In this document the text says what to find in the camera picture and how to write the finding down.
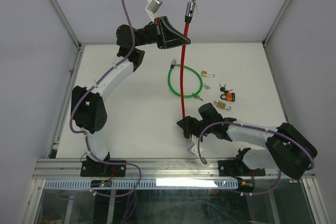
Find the green cable lock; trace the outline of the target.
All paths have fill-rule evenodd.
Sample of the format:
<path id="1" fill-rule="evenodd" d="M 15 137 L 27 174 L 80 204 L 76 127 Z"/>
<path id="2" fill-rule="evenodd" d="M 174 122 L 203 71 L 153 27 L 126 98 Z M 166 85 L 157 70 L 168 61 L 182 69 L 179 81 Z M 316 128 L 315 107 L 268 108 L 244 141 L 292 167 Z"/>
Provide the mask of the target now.
<path id="1" fill-rule="evenodd" d="M 177 97 L 181 96 L 181 89 L 179 85 L 181 65 L 172 60 L 167 72 L 167 86 L 172 94 Z M 201 75 L 193 68 L 184 65 L 183 66 L 183 94 L 185 99 L 195 98 L 197 99 L 200 93 L 204 89 L 204 81 Z"/>

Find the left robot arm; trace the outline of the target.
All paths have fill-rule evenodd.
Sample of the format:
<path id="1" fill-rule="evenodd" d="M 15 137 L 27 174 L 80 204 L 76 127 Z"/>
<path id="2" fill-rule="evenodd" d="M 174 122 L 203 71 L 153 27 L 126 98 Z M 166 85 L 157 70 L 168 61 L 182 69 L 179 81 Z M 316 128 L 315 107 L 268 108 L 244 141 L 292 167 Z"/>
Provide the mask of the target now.
<path id="1" fill-rule="evenodd" d="M 145 52 L 138 47 L 150 44 L 156 44 L 159 49 L 185 47 L 191 43 L 187 36 L 188 27 L 186 24 L 181 33 L 166 16 L 155 18 L 139 29 L 130 25 L 119 26 L 116 30 L 119 50 L 111 67 L 92 84 L 73 88 L 69 127 L 73 133 L 85 137 L 88 152 L 82 164 L 83 177 L 107 176 L 126 167 L 121 161 L 111 161 L 101 130 L 108 119 L 106 99 L 143 61 Z"/>

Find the red cable lock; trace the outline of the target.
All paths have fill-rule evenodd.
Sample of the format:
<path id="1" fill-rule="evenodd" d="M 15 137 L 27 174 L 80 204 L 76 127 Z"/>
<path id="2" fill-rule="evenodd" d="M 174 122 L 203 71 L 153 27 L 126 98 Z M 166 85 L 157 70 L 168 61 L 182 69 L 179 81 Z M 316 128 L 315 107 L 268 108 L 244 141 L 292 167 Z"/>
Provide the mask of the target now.
<path id="1" fill-rule="evenodd" d="M 193 3 L 192 1 L 188 2 L 185 18 L 184 18 L 184 33 L 183 35 L 188 36 L 188 30 L 190 23 L 192 21 L 193 15 L 195 12 L 192 10 Z M 185 64 L 185 56 L 186 56 L 186 45 L 182 46 L 181 51 L 181 61 L 180 61 L 180 94 L 181 94 L 181 109 L 182 109 L 182 118 L 185 118 L 185 98 L 184 98 L 184 64 Z"/>

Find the brass long-shackle padlock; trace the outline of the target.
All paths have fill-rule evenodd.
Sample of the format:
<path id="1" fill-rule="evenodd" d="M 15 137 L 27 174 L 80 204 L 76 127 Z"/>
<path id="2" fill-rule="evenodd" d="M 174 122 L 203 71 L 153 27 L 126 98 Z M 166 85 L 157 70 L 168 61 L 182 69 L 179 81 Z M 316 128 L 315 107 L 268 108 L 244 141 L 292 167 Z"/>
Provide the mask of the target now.
<path id="1" fill-rule="evenodd" d="M 202 76 L 202 77 L 214 78 L 214 77 L 215 77 L 215 74 L 214 74 L 214 73 L 211 73 L 211 72 L 208 72 L 208 71 L 202 71 L 202 72 L 201 72 L 201 76 Z"/>

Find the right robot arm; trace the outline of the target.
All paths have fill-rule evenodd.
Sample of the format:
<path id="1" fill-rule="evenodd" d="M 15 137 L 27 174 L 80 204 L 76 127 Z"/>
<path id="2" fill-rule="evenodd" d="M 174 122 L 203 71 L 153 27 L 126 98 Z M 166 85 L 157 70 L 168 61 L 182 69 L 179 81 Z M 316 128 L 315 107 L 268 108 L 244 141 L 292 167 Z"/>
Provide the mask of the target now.
<path id="1" fill-rule="evenodd" d="M 177 121 L 186 139 L 195 140 L 191 151 L 206 165 L 201 143 L 212 134 L 230 143 L 247 143 L 233 160 L 224 165 L 231 177 L 247 176 L 254 170 L 277 169 L 288 177 L 299 180 L 315 167 L 317 149 L 290 123 L 280 126 L 246 124 L 231 117 L 223 117 L 215 104 L 207 103 L 198 109 L 201 119 L 192 116 Z"/>

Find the orange black padlock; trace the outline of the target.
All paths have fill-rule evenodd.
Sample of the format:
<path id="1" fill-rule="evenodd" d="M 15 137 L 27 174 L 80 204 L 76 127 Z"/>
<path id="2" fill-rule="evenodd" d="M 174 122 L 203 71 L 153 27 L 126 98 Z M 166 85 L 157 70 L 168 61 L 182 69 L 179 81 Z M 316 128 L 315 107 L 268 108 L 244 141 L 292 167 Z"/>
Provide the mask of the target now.
<path id="1" fill-rule="evenodd" d="M 220 95 L 220 98 L 222 100 L 226 100 L 229 102 L 235 102 L 236 101 L 236 96 L 234 92 L 226 92 Z"/>

